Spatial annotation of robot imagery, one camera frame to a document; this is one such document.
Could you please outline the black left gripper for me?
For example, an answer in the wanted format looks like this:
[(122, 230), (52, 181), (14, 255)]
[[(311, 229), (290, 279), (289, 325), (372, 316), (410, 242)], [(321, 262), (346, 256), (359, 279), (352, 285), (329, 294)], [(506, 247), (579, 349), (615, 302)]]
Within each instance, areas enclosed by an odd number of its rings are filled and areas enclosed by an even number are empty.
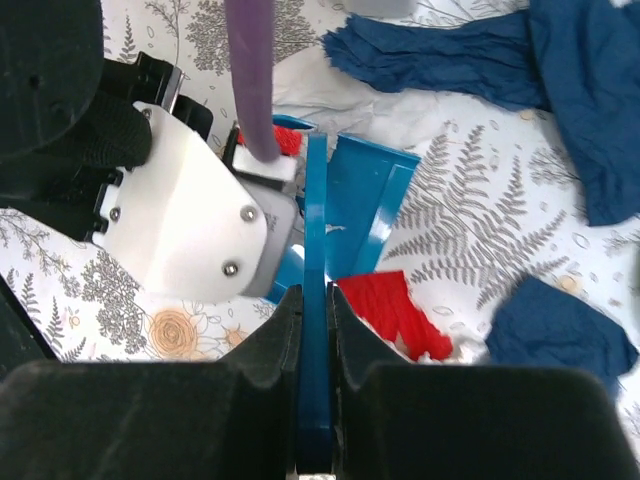
[(2, 207), (79, 242), (105, 232), (107, 186), (151, 149), (135, 102), (209, 134), (213, 115), (180, 94), (180, 73), (145, 53), (131, 64), (105, 59), (98, 1), (2, 2)]

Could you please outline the long dark blue paper scrap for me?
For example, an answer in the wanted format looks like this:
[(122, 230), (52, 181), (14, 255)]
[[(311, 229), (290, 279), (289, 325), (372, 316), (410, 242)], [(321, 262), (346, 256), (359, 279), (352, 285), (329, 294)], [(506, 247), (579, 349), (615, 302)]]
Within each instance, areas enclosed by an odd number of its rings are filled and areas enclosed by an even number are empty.
[(639, 5), (533, 1), (454, 29), (350, 16), (323, 36), (330, 64), (377, 91), (451, 91), (551, 112), (591, 226), (639, 211)]

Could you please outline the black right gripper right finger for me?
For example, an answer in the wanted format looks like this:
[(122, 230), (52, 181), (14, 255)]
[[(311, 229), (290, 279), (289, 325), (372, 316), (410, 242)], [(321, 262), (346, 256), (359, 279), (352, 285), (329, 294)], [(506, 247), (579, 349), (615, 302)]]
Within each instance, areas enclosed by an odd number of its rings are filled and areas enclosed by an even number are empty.
[(327, 293), (339, 479), (621, 479), (604, 387), (571, 369), (414, 364)]

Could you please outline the blue plastic dustpan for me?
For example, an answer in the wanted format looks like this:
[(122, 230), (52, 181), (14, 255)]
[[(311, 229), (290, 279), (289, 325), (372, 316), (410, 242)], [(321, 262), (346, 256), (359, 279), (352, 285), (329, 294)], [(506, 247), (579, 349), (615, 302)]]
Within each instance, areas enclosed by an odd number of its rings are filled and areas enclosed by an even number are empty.
[(412, 153), (338, 136), (327, 163), (327, 280), (374, 270), (419, 162)]

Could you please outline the white tissue paper scrap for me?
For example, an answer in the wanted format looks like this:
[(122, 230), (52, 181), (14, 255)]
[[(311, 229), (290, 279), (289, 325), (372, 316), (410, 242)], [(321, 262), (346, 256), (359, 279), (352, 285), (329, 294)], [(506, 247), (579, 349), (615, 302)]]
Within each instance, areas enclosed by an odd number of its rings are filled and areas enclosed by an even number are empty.
[(398, 150), (446, 131), (436, 94), (378, 92), (332, 67), (318, 46), (275, 65), (273, 104), (275, 113), (313, 123), (331, 138), (352, 134)]

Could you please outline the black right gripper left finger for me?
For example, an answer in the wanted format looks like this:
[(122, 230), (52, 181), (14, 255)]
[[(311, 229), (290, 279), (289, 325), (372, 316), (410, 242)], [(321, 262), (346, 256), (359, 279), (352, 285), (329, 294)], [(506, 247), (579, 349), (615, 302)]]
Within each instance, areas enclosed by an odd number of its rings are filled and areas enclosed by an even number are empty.
[(33, 361), (1, 386), (5, 479), (292, 479), (302, 291), (216, 361)]

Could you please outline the blue hand brush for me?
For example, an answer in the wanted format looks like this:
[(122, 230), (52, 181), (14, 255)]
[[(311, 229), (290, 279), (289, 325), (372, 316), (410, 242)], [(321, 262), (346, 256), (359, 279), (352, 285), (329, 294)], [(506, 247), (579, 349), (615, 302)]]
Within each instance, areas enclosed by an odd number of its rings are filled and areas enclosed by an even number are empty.
[(327, 137), (308, 137), (304, 205), (303, 318), (298, 392), (296, 468), (327, 473), (332, 465), (329, 340), (326, 316)]

